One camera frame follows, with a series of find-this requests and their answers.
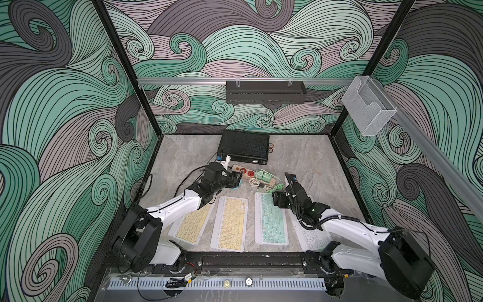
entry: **metal rail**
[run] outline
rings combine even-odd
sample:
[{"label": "metal rail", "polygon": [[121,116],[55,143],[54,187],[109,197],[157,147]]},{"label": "metal rail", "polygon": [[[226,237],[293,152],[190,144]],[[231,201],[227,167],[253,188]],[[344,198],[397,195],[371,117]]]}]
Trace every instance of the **metal rail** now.
[{"label": "metal rail", "polygon": [[212,78],[212,77],[142,77],[139,85],[225,85],[227,81],[303,81],[305,85],[348,86],[350,78]]}]

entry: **black box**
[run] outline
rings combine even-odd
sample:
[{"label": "black box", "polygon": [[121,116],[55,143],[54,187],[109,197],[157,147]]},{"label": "black box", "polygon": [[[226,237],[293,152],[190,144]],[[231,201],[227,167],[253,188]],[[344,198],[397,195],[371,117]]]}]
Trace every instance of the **black box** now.
[{"label": "black box", "polygon": [[227,81],[228,104],[303,104],[306,96],[303,81]]},{"label": "black box", "polygon": [[232,161],[242,161],[266,165],[269,159],[268,134],[223,131],[217,155],[225,160],[226,155]]}]

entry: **green cable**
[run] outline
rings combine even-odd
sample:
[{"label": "green cable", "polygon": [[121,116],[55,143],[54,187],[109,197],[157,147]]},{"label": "green cable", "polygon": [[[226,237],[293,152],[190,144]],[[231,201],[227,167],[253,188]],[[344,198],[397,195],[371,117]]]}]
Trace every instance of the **green cable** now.
[{"label": "green cable", "polygon": [[284,185],[283,184],[278,184],[276,186],[273,187],[273,189],[270,189],[270,190],[267,190],[267,193],[273,193],[275,191],[280,191],[280,190],[283,190],[284,188]]}]

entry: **black cable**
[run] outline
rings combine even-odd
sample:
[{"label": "black cable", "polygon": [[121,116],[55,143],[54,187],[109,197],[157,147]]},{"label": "black cable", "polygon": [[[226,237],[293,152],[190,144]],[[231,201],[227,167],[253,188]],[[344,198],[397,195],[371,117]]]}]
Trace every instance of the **black cable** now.
[{"label": "black cable", "polygon": [[[120,253],[122,253],[122,245],[123,245],[124,240],[126,239],[126,236],[128,235],[128,233],[129,233],[129,232],[127,232],[127,233],[124,235],[124,238],[123,238],[123,239],[122,239],[122,241],[121,241],[121,247],[120,247],[120,249],[119,249],[119,252],[120,252]],[[127,273],[127,272],[129,271],[129,269],[130,269],[130,265],[128,265],[128,269],[127,269],[127,270],[125,270],[125,271],[123,271],[123,272],[122,272],[122,271],[121,271],[121,269],[119,268],[119,258],[120,258],[120,257],[118,256],[118,257],[117,257],[117,271],[118,271],[120,274]]]},{"label": "black cable", "polygon": [[431,258],[431,246],[430,246],[430,242],[429,242],[429,236],[425,232],[423,232],[423,231],[420,231],[420,230],[411,230],[411,229],[398,229],[398,230],[376,231],[376,230],[371,230],[362,221],[360,221],[360,223],[362,223],[362,225],[366,229],[370,230],[371,232],[378,233],[378,234],[397,233],[397,232],[402,232],[404,230],[407,230],[407,231],[410,231],[410,232],[415,232],[415,233],[423,234],[426,237],[426,241],[427,241],[427,254]]},{"label": "black cable", "polygon": [[153,174],[149,174],[148,177],[151,177],[151,181],[149,182],[149,186],[148,186],[148,189],[146,190],[146,192],[141,196],[141,198],[143,198],[144,196],[146,196],[146,194],[149,192],[149,189],[151,188],[151,184],[153,183]]},{"label": "black cable", "polygon": [[345,278],[345,276],[342,276],[342,277],[340,277],[340,278],[337,278],[337,279],[335,279],[335,280],[332,280],[332,281],[330,281],[330,282],[327,282],[327,283],[326,283],[326,288],[327,288],[327,286],[328,286],[329,284],[335,283],[335,282],[337,282],[337,281],[339,281],[339,280],[342,280],[342,279],[344,279],[344,278]]},{"label": "black cable", "polygon": [[166,300],[166,299],[173,297],[173,296],[167,296],[167,297],[164,297],[164,298],[161,298],[161,299],[148,299],[148,298],[146,298],[145,296],[143,296],[141,294],[141,291],[139,290],[139,278],[140,277],[141,277],[141,272],[139,272],[138,281],[136,281],[136,287],[138,288],[138,294],[141,296],[141,298],[145,299],[146,301],[163,301],[163,300]]},{"label": "black cable", "polygon": [[188,176],[187,176],[187,177],[185,177],[185,178],[183,179],[183,181],[180,183],[180,185],[179,185],[179,186],[178,186],[178,188],[176,189],[176,192],[174,193],[173,198],[175,198],[175,197],[176,197],[176,195],[178,194],[178,190],[179,190],[179,189],[181,188],[181,186],[182,186],[182,185],[185,183],[186,179],[188,179],[188,177],[189,177],[191,174],[193,174],[193,172],[194,172],[194,171],[196,171],[196,170],[198,170],[198,169],[201,169],[201,168],[204,168],[204,167],[206,167],[206,165],[203,165],[203,166],[201,166],[201,167],[197,167],[196,169],[194,169],[193,171],[191,171],[191,172],[188,174]]},{"label": "black cable", "polygon": [[166,283],[166,288],[173,289],[173,288],[184,288],[188,284],[188,281],[186,281],[184,278],[181,279],[176,279],[176,278],[170,278],[170,281]]}]

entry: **yellow keyboard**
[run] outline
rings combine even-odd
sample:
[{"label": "yellow keyboard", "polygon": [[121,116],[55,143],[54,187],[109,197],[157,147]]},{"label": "yellow keyboard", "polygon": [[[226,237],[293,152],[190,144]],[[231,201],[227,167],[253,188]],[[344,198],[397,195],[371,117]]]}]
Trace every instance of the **yellow keyboard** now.
[{"label": "yellow keyboard", "polygon": [[168,235],[198,245],[212,209],[213,205],[207,204],[199,210],[186,214],[173,223]]},{"label": "yellow keyboard", "polygon": [[221,196],[218,201],[211,247],[243,252],[248,199]]}]

